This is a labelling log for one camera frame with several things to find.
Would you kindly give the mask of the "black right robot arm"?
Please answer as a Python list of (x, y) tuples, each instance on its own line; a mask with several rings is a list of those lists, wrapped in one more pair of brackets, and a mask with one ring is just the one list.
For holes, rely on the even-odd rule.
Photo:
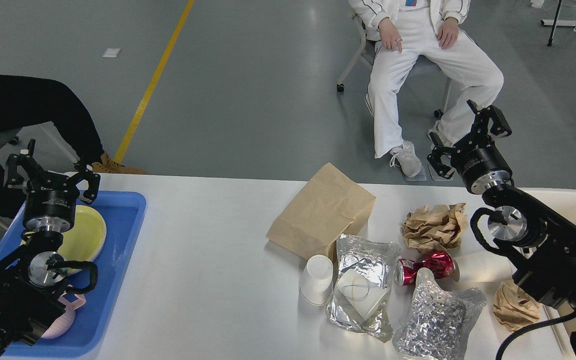
[[(510, 335), (496, 353), (500, 360), (519, 336), (576, 318), (576, 225), (515, 187), (512, 170), (495, 144), (512, 134), (503, 112), (494, 105), (478, 108), (473, 100), (467, 105), (475, 116), (473, 125), (454, 145), (446, 146), (437, 133), (429, 133), (430, 166), (447, 180), (458, 173), (469, 193), (482, 196), (486, 206), (475, 210), (471, 230), (484, 249), (512, 262), (514, 283), (542, 305), (556, 309), (567, 302), (573, 309)], [(576, 357), (576, 332), (569, 341)]]

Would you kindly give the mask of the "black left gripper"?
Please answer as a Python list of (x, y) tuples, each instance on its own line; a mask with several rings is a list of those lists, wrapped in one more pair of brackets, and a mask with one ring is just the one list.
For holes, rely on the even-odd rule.
[[(65, 180), (65, 189), (52, 189), (48, 173), (34, 159), (35, 139), (27, 148), (12, 153), (6, 161), (5, 187), (28, 191), (23, 212), (23, 227), (29, 231), (65, 233), (74, 227), (76, 201), (91, 205), (97, 198), (101, 176), (83, 162), (73, 164), (76, 172)], [(87, 188), (80, 190), (78, 184)]]

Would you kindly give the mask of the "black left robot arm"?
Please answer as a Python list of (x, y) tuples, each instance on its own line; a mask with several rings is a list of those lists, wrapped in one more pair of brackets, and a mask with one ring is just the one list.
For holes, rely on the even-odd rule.
[(23, 189), (24, 241), (0, 260), (0, 356), (13, 342), (29, 346), (66, 312), (64, 293), (87, 294), (98, 283), (98, 267), (89, 260), (66, 260), (58, 253), (63, 234), (76, 219), (76, 201), (93, 203), (99, 174), (78, 164), (76, 174), (44, 170), (34, 159), (35, 140), (26, 153), (6, 162), (6, 186)]

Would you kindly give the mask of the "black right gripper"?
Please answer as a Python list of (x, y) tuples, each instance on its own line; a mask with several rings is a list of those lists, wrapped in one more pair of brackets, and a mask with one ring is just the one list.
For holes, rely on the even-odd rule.
[[(466, 135), (467, 150), (446, 146), (436, 131), (430, 131), (428, 136), (433, 144), (427, 160), (439, 178), (451, 180), (457, 171), (467, 191), (481, 195), (512, 180), (512, 170), (495, 144), (496, 139), (509, 137), (512, 128), (495, 105), (478, 109), (471, 99), (467, 100), (467, 105), (475, 115)], [(454, 166), (443, 163), (442, 157), (454, 157)]]

